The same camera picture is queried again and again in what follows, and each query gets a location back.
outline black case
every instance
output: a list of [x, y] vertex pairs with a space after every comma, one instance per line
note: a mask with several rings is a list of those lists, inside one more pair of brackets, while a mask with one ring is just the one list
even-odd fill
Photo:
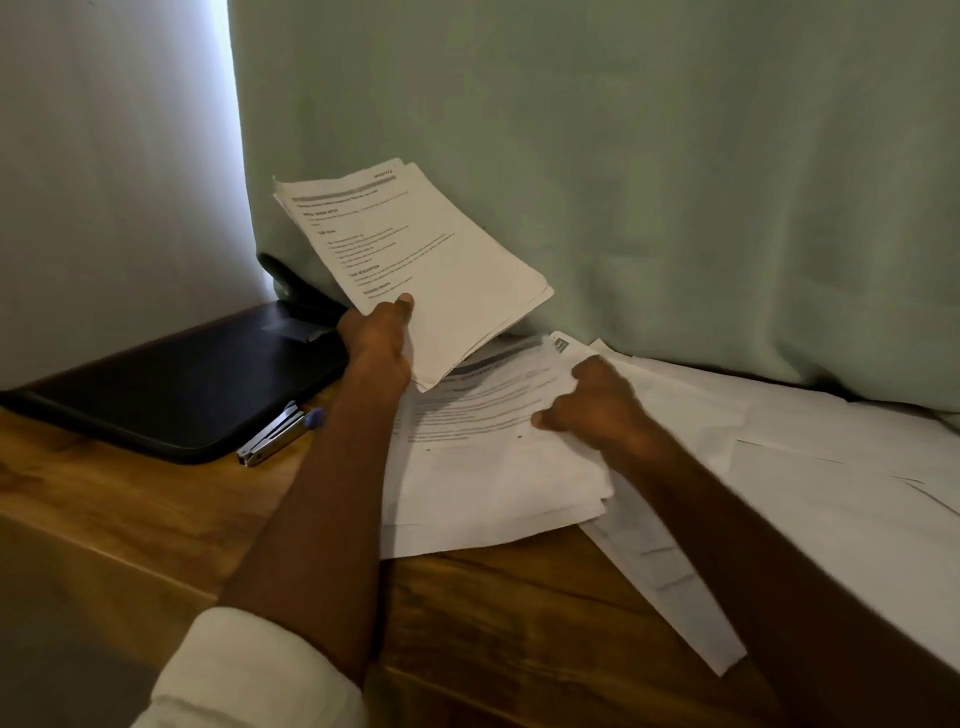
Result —
[[[343, 372], [332, 327], [344, 308], [321, 298], [324, 307], [267, 303], [0, 393], [0, 404], [162, 460], [207, 462]], [[287, 318], [330, 331], [304, 342], [264, 330]]]

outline green curtain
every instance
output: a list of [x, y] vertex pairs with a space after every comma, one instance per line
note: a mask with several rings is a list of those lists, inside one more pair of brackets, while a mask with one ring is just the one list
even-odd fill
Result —
[[415, 161], [541, 271], [525, 323], [960, 412], [955, 0], [230, 4], [258, 250], [343, 299], [272, 178]]

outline hand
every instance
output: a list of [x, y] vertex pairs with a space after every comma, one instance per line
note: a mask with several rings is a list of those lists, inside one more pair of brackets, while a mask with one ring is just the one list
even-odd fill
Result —
[[605, 455], [638, 434], [660, 432], [636, 400], [630, 383], [601, 356], [584, 359], [572, 374], [577, 388], [557, 397], [549, 409], [535, 412], [534, 427], [570, 432]]
[[356, 308], [345, 313], [337, 331], [350, 355], [350, 371], [370, 375], [378, 386], [397, 396], [410, 383], [410, 362], [403, 355], [404, 330], [414, 310], [414, 299], [401, 293], [396, 303], [378, 303], [369, 316]]

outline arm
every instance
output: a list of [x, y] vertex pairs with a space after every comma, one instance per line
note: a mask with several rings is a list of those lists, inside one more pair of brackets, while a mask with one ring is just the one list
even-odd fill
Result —
[[401, 351], [412, 307], [401, 296], [366, 318], [344, 315], [350, 361], [337, 400], [219, 602], [305, 638], [357, 685], [376, 610], [387, 449], [410, 381]]
[[958, 725], [960, 676], [824, 574], [649, 418], [599, 356], [534, 415], [602, 452], [647, 499], [793, 717]]

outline wooden table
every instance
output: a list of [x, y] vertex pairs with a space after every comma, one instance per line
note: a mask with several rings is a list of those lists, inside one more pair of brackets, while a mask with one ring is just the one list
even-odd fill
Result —
[[[162, 666], [309, 439], [251, 470], [233, 457], [182, 467], [0, 410], [0, 601], [66, 599]], [[717, 678], [577, 527], [387, 562], [382, 585], [369, 692], [393, 724], [782, 722], [749, 660]]]

